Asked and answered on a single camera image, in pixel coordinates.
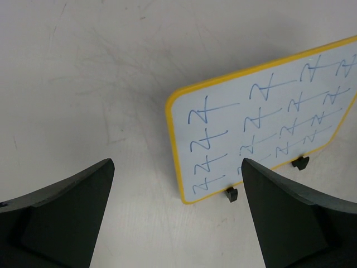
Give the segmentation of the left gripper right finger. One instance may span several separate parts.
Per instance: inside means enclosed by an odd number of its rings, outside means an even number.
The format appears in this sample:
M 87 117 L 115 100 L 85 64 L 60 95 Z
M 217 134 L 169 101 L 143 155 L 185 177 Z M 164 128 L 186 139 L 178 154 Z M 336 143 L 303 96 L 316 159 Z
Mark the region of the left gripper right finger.
M 356 267 L 356 203 L 244 158 L 242 176 L 266 267 Z

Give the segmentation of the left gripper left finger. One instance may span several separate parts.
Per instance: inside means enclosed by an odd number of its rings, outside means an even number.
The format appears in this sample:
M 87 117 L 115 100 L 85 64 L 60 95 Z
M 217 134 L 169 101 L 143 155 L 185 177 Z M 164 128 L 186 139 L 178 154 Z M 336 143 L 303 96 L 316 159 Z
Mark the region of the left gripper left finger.
M 89 267 L 114 171 L 105 159 L 1 202 L 1 267 Z

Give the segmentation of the yellow-framed whiteboard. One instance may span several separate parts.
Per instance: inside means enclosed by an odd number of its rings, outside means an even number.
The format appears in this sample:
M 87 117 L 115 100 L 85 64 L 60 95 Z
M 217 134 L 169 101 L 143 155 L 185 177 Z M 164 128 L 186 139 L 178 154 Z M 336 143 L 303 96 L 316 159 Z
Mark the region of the yellow-framed whiteboard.
M 324 148 L 356 100 L 356 37 L 199 82 L 165 107 L 181 201 L 243 181 L 242 161 L 274 169 Z

